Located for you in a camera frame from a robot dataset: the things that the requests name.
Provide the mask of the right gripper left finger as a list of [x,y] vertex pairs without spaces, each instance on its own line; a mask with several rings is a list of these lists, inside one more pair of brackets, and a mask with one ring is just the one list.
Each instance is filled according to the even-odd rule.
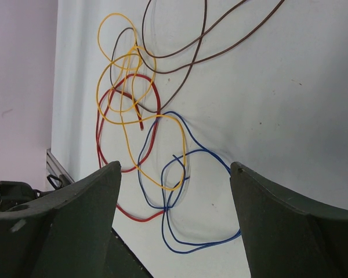
[[0,212],[0,277],[149,277],[113,230],[118,161],[65,188]]

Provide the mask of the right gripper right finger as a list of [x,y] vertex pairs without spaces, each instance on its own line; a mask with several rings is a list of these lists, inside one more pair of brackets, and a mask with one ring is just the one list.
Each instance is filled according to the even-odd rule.
[[252,277],[348,277],[348,210],[238,162],[230,186]]

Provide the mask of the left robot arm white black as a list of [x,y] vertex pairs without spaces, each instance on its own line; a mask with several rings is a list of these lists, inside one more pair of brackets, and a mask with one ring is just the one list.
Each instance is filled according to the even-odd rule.
[[28,208],[26,203],[40,199],[71,184],[64,175],[58,177],[49,174],[46,179],[52,186],[52,191],[34,189],[26,182],[0,181],[0,212],[25,210]]

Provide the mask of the front aluminium rail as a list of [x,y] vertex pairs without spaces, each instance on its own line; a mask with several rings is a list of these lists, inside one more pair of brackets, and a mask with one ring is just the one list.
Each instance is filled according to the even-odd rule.
[[46,150],[46,169],[48,171],[46,179],[54,189],[64,188],[74,183],[73,178],[51,153],[50,149]]

